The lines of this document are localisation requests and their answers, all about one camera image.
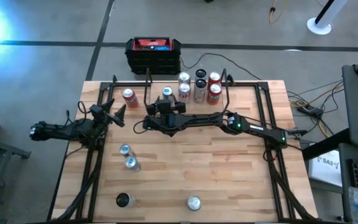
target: aluminum can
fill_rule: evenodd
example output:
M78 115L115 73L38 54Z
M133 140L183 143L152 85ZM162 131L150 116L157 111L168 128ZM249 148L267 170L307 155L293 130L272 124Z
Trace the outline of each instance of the aluminum can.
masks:
M133 156L128 156L126 159L125 159L125 166L128 168L128 169L131 169L135 172L138 172L140 171L140 164L139 162L137 161L137 159Z
M129 108L136 108L139 105L139 102L137 101L136 94L133 90L130 88L127 88L122 91L122 97L124 97L125 103Z
M197 196L197 195L190 196L189 199L187 200L187 206L192 211L199 210L201 208L201 200L200 200L199 196Z
M127 158L128 156L135 157L134 151L131 149L131 147L129 147L128 144L122 144L119 147L119 153L123 155L125 158Z
M212 84L220 84L220 82L221 82L221 75L218 72L211 72L208 78L208 89Z
M117 196L116 203L121 208L132 208L136 205L136 198L133 195L121 193Z
M175 106L175 101L173 99L173 91L171 87L166 86L164 87L164 89L162 89L162 98L168 99L169 102L171 103L171 107Z
M212 84L209 88L208 97L206 101L211 105L216 105L219 102L219 97L222 93L222 87L219 84Z
M188 83L179 84L179 101L190 103L191 87Z
M181 72L179 74L179 85L181 83L187 83L190 85L190 75L187 72Z
M199 69L196 71L195 82L199 79L206 80L206 71L204 69Z
M199 79L194 82L194 102L204 103L206 86L207 84L204 79Z

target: red battery box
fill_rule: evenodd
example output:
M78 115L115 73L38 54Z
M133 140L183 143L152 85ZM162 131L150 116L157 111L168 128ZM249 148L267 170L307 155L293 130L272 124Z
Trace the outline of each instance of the red battery box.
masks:
M169 37L135 37L128 40L125 54L133 73L176 75L180 73L181 43Z

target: red can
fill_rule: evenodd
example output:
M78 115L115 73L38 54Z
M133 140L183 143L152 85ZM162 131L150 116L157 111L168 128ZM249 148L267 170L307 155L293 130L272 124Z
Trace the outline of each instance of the red can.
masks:
M208 91L206 101L211 105L216 105L219 102L219 97L222 93L222 87L219 84L212 84Z
M220 82L221 82L221 75L218 72L211 72L208 78L208 89L212 84L220 84Z
M125 103L129 108L136 108L139 105L137 101L136 94L131 89L125 89L122 91L122 96L124 97Z

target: wooden tabletop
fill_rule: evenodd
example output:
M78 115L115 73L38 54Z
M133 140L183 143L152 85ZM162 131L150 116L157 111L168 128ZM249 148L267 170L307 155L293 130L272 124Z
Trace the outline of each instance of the wooden tabletop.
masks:
M267 81L270 87L277 126L295 126L283 81ZM88 108L96 103L100 82L85 82L81 100ZM177 82L153 82L147 94L154 102L164 86L172 86L177 96ZM144 88L132 88L139 107L127 108L125 126L109 126L104 148L101 178L94 212L94 222L275 222L277 215L267 163L262 159L263 139L249 134L230 136L216 127L188 128L170 138L157 131L135 134L136 122L146 115L141 99ZM123 88L115 88L111 113L123 104ZM223 88L220 102L211 106L191 101L186 113L222 111L226 103ZM251 87L230 87L229 110L259 119L255 90ZM77 113L77 119L83 114ZM299 146L299 142L289 139ZM129 144L141 164L140 172L127 170L119 154L121 144ZM68 153L80 144L71 142ZM297 199L317 217L302 153L283 150L290 188ZM65 161L52 218L61 215L74 199L81 185L86 149ZM136 207L119 208L116 197L127 192L136 198ZM199 195L202 207L192 212L186 206L190 195ZM280 191L284 214L288 214L285 196ZM84 214L87 214L85 203Z

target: yellow cable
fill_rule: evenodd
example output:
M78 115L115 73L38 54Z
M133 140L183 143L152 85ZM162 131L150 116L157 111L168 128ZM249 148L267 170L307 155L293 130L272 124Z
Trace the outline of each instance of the yellow cable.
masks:
M318 127L320 128L321 132L323 133L323 135L326 136L326 138L329 138L329 135L327 134L326 131L324 131L323 127L321 126L321 122L317 121L318 122Z
M274 24L276 23L280 17L283 15L284 11L287 9L287 6L288 6L288 0L284 0L284 7L283 7L283 10L281 11L280 15L278 15L277 19L273 21L273 14L274 14L274 11L270 12L270 17L269 17L269 21L270 21L270 24ZM274 0L274 3L273 3L273 6L272 7L275 7L276 6L276 3L277 3L277 0Z
M337 86L337 87L335 87L335 88L332 88L332 89L330 89L330 90L325 91L323 94L317 96L317 98L315 98L314 100L310 101L309 103L305 103L305 104L303 104L303 105L292 105L292 106L293 106L294 108L301 108L301 107L304 107L304 106L308 106L308 105L310 105L312 102L318 100L319 98L321 98L321 97L324 96L325 94L329 93L330 91L336 90L336 89L338 89L338 88L340 88L340 87L342 87L342 86L343 86L343 85L340 85L340 86Z

